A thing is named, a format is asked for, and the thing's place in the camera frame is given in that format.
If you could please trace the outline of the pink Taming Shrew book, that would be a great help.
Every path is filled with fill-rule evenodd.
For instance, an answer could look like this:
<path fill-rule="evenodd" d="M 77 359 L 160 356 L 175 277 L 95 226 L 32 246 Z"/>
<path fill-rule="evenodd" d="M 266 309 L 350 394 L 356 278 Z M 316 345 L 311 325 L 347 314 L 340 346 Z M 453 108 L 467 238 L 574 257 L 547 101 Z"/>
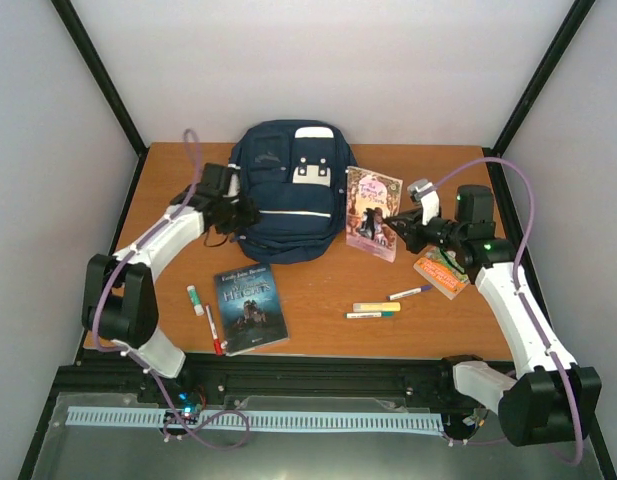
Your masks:
<path fill-rule="evenodd" d="M 399 211 L 403 181 L 360 167 L 347 169 L 346 244 L 387 262 L 397 235 L 386 219 Z"/>

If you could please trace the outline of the navy blue student backpack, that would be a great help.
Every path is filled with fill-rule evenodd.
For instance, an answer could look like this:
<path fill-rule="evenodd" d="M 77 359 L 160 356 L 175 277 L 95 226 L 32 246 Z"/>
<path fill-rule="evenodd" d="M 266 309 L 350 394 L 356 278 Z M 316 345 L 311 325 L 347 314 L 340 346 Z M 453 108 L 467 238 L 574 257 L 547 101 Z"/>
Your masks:
<path fill-rule="evenodd" d="M 244 255 L 288 265 L 323 255 L 344 229 L 347 173 L 357 165 L 341 131 L 317 120 L 271 120 L 233 147 L 240 191 L 259 221 L 236 231 Z"/>

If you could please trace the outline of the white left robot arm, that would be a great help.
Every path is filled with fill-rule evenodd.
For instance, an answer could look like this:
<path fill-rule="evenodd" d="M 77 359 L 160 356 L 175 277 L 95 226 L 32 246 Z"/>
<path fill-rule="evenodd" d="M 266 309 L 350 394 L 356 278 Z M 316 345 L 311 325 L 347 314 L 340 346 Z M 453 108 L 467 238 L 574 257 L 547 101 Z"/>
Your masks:
<path fill-rule="evenodd" d="M 158 221 L 112 255 L 93 256 L 86 270 L 82 325 L 95 347 L 130 356 L 162 377 L 174 402 L 189 400 L 196 378 L 183 369 L 184 352 L 160 329 L 155 283 L 192 242 L 215 229 L 229 235 L 255 224 L 259 212 L 240 188 L 240 168 L 208 163 Z"/>

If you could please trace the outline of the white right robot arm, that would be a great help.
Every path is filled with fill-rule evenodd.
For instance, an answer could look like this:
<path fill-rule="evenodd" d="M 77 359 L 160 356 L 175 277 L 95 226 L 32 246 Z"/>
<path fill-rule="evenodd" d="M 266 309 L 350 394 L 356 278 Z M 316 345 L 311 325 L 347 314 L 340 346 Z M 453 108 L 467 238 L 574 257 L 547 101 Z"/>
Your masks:
<path fill-rule="evenodd" d="M 481 185 L 457 190 L 453 219 L 441 215 L 434 186 L 419 180 L 408 192 L 416 207 L 386 219 L 411 253 L 428 246 L 454 252 L 457 263 L 486 300 L 512 353 L 509 377 L 470 356 L 453 360 L 455 390 L 499 418 L 515 446 L 582 443 L 601 391 L 592 367 L 578 366 L 548 324 L 516 263 L 513 244 L 496 235 L 494 197 Z"/>

